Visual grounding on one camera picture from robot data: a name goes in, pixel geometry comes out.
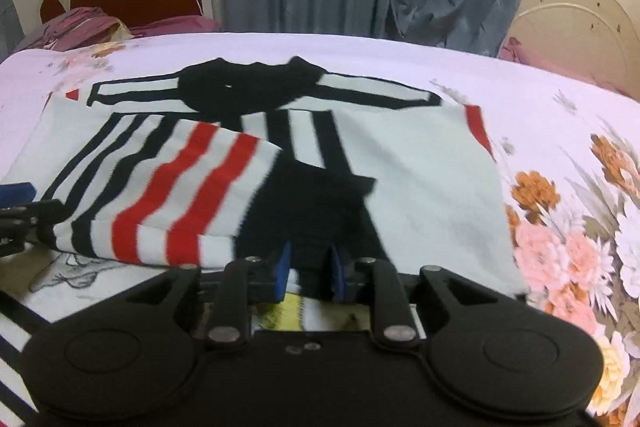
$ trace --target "floral pattern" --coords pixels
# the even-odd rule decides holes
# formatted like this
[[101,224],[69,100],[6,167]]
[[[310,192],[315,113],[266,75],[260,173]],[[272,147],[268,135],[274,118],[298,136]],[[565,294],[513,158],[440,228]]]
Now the floral pattern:
[[[589,412],[604,427],[640,427],[640,161],[595,112],[629,132],[637,107],[603,102],[571,81],[548,84],[518,84],[516,94],[510,83],[431,81],[454,103],[468,103],[468,91],[482,107],[527,302],[587,331],[602,350]],[[534,103],[504,107],[529,87]]]
[[586,212],[564,201],[554,180],[520,171],[506,214],[529,303],[582,328],[602,350],[604,373],[589,411],[605,426],[640,426],[638,156],[608,126],[591,135],[591,152],[601,171],[588,174],[572,161],[584,185],[566,180],[575,192],[567,196]]

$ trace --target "metal screw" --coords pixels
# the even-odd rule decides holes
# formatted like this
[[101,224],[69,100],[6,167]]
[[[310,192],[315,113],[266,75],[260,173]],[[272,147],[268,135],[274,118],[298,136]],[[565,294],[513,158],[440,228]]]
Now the metal screw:
[[392,342],[411,342],[417,333],[411,326],[395,325],[385,329],[384,335]]
[[240,338],[240,331],[232,326],[216,326],[209,331],[209,338],[220,344],[230,344]]
[[302,355],[302,348],[300,346],[287,346],[284,350],[290,355]]

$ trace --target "orange flower print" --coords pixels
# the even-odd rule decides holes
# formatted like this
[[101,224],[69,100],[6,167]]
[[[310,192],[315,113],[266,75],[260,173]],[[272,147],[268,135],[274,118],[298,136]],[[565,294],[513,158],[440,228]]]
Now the orange flower print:
[[511,188],[511,196],[518,202],[522,210],[527,211],[527,220],[534,225],[541,222],[540,208],[548,211],[555,208],[560,201],[556,192],[556,184],[549,182],[537,171],[518,172],[516,183]]
[[511,233],[511,242],[514,247],[517,247],[516,243],[516,229],[520,224],[520,216],[517,214],[510,204],[505,204],[504,211],[507,214],[507,222],[509,223],[509,232]]
[[634,183],[634,181],[640,182],[640,174],[631,157],[604,136],[592,134],[591,141],[593,142],[591,152],[602,164],[606,181],[616,185],[629,196],[640,198],[640,190]]

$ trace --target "bed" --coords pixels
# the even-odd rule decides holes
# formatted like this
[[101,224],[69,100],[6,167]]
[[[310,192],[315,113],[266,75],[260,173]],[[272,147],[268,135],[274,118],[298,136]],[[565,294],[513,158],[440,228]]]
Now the bed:
[[[28,50],[0,66],[0,175],[20,152],[52,90],[171,73],[216,57],[280,64],[294,55],[337,73],[386,78],[436,92],[448,103],[481,106],[514,256],[532,290],[527,299],[594,336],[606,367],[591,412],[606,425],[631,425],[640,412],[640,106],[629,98],[492,58],[340,36],[191,34],[64,54]],[[0,289],[23,305],[64,299],[49,308],[49,321],[158,273],[38,248],[1,263]],[[69,287],[76,289],[73,298]],[[258,313],[257,324],[331,330],[365,320],[364,309],[320,303],[290,290],[283,304]],[[27,338],[16,335],[14,347],[19,350]],[[0,370],[0,380],[30,403],[11,367]],[[20,425],[3,407],[0,421]]]

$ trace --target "striped fabric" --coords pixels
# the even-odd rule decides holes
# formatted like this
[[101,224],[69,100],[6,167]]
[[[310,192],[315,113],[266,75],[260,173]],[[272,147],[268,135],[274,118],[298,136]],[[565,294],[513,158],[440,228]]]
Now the striped fabric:
[[233,130],[240,129],[241,115],[278,108],[379,111],[442,105],[432,92],[381,78],[328,73],[299,57],[282,66],[217,59],[173,74],[98,82],[66,96],[122,113],[221,121]]
[[[65,203],[66,219],[38,230],[55,250],[205,268],[265,256],[298,236],[326,250],[370,189],[210,123],[96,112],[56,96],[41,126],[49,121],[54,150],[27,147],[22,157],[32,170],[47,159],[63,164],[30,176],[43,199]],[[69,140],[65,130],[80,124],[93,134]],[[286,230],[272,216],[288,216]]]
[[19,427],[36,418],[19,374],[20,353],[36,331],[48,322],[7,293],[0,291],[0,425]]
[[[321,274],[336,242],[400,272],[437,264],[516,295],[526,285],[490,153],[477,107],[300,58],[217,59],[53,96],[3,182],[65,201],[68,219],[40,233],[47,245],[132,263],[100,274],[98,300],[155,273],[136,263],[222,267],[277,252],[284,238],[308,296],[330,295]],[[34,414],[16,367],[46,323],[39,314],[60,318],[84,296],[65,283],[48,289],[56,301],[30,307],[0,293],[7,427]]]

